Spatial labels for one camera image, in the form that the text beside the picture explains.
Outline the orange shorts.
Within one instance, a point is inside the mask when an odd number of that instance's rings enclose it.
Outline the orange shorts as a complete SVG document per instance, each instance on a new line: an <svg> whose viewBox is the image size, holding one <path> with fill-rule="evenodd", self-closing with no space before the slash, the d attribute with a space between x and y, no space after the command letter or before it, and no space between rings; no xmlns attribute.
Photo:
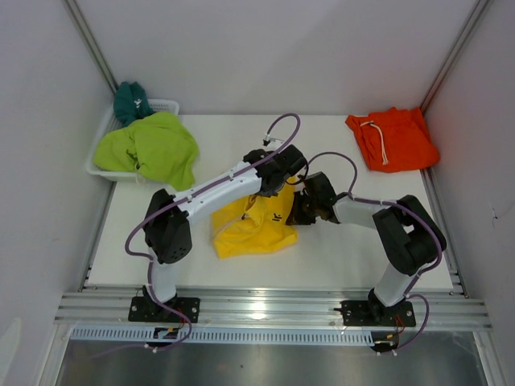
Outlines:
<svg viewBox="0 0 515 386"><path fill-rule="evenodd" d="M382 129L389 165L382 165L377 131L370 126L360 127L365 121L373 121ZM345 124L352 131L365 165L370 170L383 173L421 170L436 165L440 160L439 150L431 141L419 108L391 108L369 113L365 117L350 115Z"/></svg>

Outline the lime green shorts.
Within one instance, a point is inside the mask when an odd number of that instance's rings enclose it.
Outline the lime green shorts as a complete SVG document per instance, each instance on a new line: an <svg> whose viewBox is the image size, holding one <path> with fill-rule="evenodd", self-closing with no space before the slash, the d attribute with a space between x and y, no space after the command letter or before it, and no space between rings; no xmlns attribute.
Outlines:
<svg viewBox="0 0 515 386"><path fill-rule="evenodd" d="M159 111L106 134L93 153L93 165L136 173L184 191L195 182L193 164L199 155L195 138L179 118Z"/></svg>

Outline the yellow shorts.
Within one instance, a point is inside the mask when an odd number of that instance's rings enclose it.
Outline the yellow shorts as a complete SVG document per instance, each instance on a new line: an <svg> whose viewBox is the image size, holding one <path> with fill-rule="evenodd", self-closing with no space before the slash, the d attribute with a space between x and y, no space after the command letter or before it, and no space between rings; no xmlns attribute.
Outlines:
<svg viewBox="0 0 515 386"><path fill-rule="evenodd" d="M212 243L217 257L275 253L296 244L298 231L286 224L293 207L296 177L276 196L250 195L212 215Z"/></svg>

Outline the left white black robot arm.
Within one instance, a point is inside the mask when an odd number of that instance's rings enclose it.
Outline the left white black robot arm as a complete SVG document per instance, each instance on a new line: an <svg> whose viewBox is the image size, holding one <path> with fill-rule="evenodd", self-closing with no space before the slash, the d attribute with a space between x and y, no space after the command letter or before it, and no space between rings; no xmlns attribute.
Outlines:
<svg viewBox="0 0 515 386"><path fill-rule="evenodd" d="M237 199L276 195L306 163L303 153L293 145L278 153L257 149L217 179L175 194L164 189L155 192L146 215L158 215L143 227L152 257L152 268L147 274L146 291L150 298L146 312L159 322L174 314L173 264L192 249L192 225Z"/></svg>

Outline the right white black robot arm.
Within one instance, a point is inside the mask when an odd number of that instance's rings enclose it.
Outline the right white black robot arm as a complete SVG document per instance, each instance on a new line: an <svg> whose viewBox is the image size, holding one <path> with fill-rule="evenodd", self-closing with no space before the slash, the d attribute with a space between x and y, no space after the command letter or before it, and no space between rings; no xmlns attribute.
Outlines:
<svg viewBox="0 0 515 386"><path fill-rule="evenodd" d="M312 225L317 219L377 231L389 264L369 292L367 313L380 325L395 317L418 279L440 264L447 248L445 236L417 197L381 201L349 191L337 194L322 172L308 176L303 189L294 193L286 223Z"/></svg>

